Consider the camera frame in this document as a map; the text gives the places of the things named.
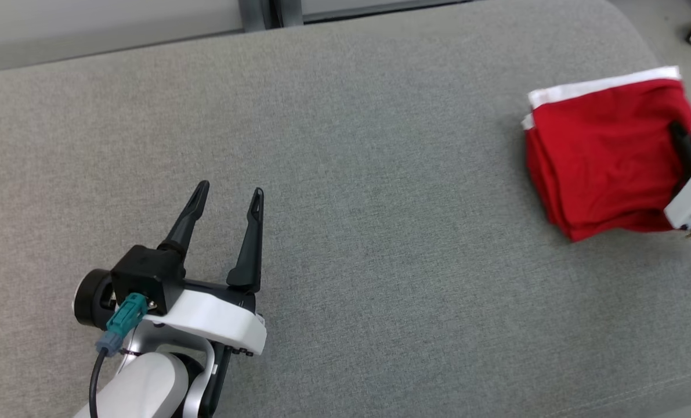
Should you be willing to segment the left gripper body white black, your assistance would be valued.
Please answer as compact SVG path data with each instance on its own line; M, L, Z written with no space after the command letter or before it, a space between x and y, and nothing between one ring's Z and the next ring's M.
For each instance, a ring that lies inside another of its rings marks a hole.
M149 352L167 344L204 351L208 342L215 342L242 354L262 354L266 326L247 302L236 306L220 299L219 295L226 291L223 286L193 280L186 285L168 314L144 316L127 335L125 349ZM74 315L78 322L104 330L107 320L118 308L113 292L106 270L89 272L75 291Z

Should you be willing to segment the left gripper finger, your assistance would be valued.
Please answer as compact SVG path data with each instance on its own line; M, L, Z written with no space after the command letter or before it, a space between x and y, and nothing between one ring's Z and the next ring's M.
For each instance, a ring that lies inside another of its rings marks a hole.
M204 213L209 189L210 182L208 180L202 180L202 182L198 183L167 237L158 246L159 250L173 251L180 254L180 256L186 256L195 223Z
M255 188L245 217L247 229L236 266L227 275L227 285L241 292L259 292L264 222L264 192L261 188Z

